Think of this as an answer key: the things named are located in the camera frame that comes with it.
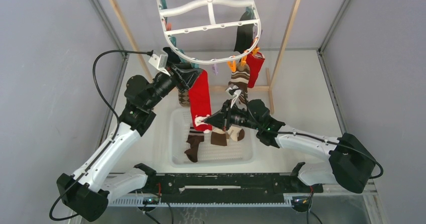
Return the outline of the black sock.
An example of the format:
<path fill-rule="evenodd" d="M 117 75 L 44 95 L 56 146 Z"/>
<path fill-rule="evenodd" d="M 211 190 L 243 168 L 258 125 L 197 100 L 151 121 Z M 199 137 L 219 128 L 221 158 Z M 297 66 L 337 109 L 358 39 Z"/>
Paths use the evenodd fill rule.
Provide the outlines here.
<path fill-rule="evenodd" d="M 236 43 L 234 47 L 235 52 L 243 54 L 252 46 L 254 40 L 253 27 L 254 24 L 246 24 L 237 27 Z"/>

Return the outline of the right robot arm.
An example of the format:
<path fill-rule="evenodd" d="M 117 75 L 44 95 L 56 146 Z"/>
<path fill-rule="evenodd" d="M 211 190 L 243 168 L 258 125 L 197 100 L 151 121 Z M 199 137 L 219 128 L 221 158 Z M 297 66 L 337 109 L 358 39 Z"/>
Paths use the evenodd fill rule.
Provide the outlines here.
<path fill-rule="evenodd" d="M 257 139 L 266 146 L 292 149 L 320 159 L 319 163 L 297 164 L 295 175 L 290 178 L 290 185 L 297 192 L 316 184 L 339 184 L 360 194 L 369 180 L 381 177 L 384 172 L 354 135 L 343 133 L 340 137 L 327 137 L 298 130 L 273 118 L 260 99 L 249 101 L 243 109 L 226 100 L 213 115 L 196 117 L 195 124 L 222 130 L 232 126 L 257 130 Z"/>

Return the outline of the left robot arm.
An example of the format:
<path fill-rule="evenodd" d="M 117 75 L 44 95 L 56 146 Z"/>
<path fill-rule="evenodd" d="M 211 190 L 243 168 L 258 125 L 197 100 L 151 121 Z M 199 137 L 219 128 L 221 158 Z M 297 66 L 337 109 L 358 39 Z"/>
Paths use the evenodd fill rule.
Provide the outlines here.
<path fill-rule="evenodd" d="M 107 179 L 122 155 L 147 132 L 156 114 L 154 107 L 173 89 L 189 90 L 202 75 L 200 68 L 166 65 L 149 82 L 142 75 L 132 76 L 126 84 L 126 105 L 113 132 L 93 155 L 71 175 L 57 179 L 60 193 L 56 203 L 62 202 L 76 215 L 92 222 L 102 216 L 108 205 L 131 191 L 151 192 L 157 186 L 155 171 L 137 164 L 129 171 Z"/>

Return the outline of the brown cream striped sock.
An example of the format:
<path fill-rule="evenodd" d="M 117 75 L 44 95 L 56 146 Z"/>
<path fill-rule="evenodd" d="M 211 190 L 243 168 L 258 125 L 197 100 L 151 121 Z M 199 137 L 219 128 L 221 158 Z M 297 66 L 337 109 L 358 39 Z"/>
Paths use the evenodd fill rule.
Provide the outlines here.
<path fill-rule="evenodd" d="M 227 131 L 215 128 L 211 132 L 210 143 L 216 146 L 227 146 L 231 141 L 239 142 L 244 137 L 244 129 L 238 127 L 230 127 Z"/>

